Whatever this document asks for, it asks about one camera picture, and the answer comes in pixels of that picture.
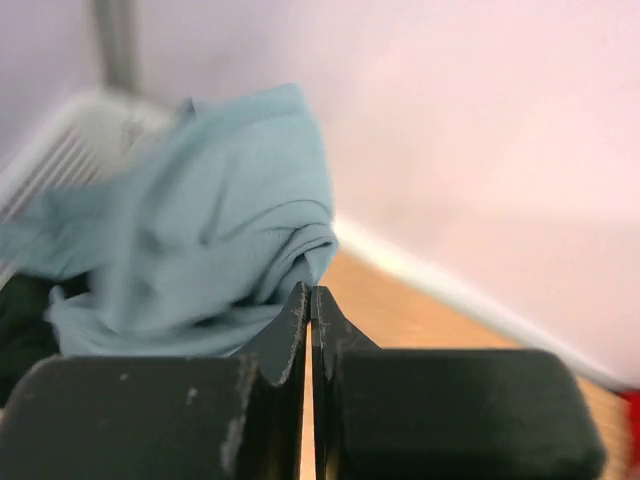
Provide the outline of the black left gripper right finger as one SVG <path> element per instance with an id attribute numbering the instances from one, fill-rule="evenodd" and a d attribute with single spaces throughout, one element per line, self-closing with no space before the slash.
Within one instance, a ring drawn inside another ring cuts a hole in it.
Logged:
<path id="1" fill-rule="evenodd" d="M 539 349 L 373 342 L 316 287 L 320 479 L 597 479 L 606 449 L 568 367 Z"/>

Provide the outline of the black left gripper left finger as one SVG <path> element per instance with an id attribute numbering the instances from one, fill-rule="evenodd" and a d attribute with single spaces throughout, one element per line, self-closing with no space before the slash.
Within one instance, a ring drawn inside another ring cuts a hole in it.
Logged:
<path id="1" fill-rule="evenodd" d="M 1 419 L 5 479 L 296 479 L 307 289 L 226 358 L 54 357 Z"/>

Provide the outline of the light blue t shirt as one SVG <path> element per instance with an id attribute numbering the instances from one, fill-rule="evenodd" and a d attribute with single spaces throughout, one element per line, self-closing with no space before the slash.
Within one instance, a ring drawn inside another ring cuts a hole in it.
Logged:
<path id="1" fill-rule="evenodd" d="M 19 270 L 52 290 L 65 356 L 229 355 L 333 259 L 333 193 L 320 128 L 286 84 L 188 103 L 123 172 L 49 190 L 1 224 Z"/>

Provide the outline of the black t shirt in basket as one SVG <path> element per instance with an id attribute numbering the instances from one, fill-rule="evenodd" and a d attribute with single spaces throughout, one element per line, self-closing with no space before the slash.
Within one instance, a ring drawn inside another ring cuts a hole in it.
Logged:
<path id="1" fill-rule="evenodd" d="M 82 328 L 77 303 L 89 292 L 91 274 L 61 279 L 15 273 L 1 288 L 1 404 L 38 362 L 65 349 Z"/>

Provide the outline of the red folded t shirt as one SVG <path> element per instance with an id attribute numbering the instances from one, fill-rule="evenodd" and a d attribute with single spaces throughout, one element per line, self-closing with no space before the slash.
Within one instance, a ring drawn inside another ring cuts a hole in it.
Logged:
<path id="1" fill-rule="evenodd" d="M 620 394 L 626 405 L 626 428 L 628 433 L 628 460 L 626 478 L 639 480 L 640 471 L 640 392 L 625 390 Z"/>

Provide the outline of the white plastic laundry basket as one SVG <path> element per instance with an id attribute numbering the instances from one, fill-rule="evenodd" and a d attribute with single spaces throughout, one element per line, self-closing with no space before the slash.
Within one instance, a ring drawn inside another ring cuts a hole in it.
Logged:
<path id="1" fill-rule="evenodd" d="M 135 221 L 179 114 L 102 94 L 81 102 L 32 160 L 1 177 L 1 268 L 62 279 L 130 276 Z"/>

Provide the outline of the grey metal corner post left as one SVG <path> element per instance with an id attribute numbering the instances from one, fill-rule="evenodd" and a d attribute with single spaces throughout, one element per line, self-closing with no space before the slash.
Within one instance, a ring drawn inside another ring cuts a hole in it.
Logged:
<path id="1" fill-rule="evenodd" d="M 89 2 L 102 68 L 102 83 L 130 95 L 139 92 L 137 2 Z"/>

